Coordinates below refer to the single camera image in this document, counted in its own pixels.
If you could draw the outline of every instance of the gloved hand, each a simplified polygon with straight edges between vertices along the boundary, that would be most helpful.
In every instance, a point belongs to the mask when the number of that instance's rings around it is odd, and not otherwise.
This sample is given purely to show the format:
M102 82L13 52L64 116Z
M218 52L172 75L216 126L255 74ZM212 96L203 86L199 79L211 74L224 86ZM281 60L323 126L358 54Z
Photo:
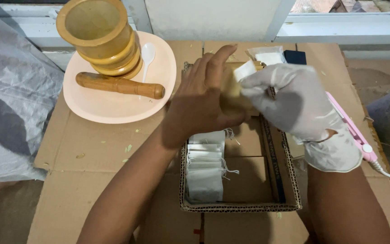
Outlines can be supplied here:
M305 146L306 161L321 171L348 172L362 153L329 102L312 66L275 64L241 80L241 93L274 126ZM266 90L276 88L275 99Z

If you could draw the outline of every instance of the wooden mortar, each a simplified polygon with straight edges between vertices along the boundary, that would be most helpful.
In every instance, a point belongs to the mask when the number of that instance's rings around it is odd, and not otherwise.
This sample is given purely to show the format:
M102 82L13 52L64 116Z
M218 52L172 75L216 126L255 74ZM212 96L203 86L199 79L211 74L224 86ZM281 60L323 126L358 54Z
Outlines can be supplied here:
M101 74L131 79L141 69L135 33L119 0L70 0L59 11L56 27Z

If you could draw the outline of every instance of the white wall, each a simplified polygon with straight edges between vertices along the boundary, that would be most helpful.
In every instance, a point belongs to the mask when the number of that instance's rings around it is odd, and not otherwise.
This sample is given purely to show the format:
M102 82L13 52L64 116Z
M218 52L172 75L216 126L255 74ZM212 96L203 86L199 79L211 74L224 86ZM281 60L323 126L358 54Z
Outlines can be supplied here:
M155 35L166 40L227 41L265 40L280 2L281 0L145 0Z

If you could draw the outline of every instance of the forearm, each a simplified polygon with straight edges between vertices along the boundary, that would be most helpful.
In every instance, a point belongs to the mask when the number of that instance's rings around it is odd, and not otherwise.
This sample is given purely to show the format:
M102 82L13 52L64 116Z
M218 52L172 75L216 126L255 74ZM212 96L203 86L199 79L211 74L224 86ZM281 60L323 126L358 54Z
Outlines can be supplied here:
M308 203L323 244L390 244L390 228L361 167L348 173L309 166Z
M129 240L142 210L179 150L179 142L166 127L164 123L159 125L106 186L85 221L78 244L119 244Z

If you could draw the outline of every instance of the white plastic spoon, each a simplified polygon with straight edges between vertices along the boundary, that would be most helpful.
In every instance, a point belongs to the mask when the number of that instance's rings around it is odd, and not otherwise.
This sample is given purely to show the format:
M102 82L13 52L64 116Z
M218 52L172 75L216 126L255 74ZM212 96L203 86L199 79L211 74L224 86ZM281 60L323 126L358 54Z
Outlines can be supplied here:
M145 77L147 76L147 69L148 66L153 62L154 56L156 55L156 49L154 48L153 43L145 43L145 45L141 49L141 57L144 61L144 77L142 79L142 83L145 83Z

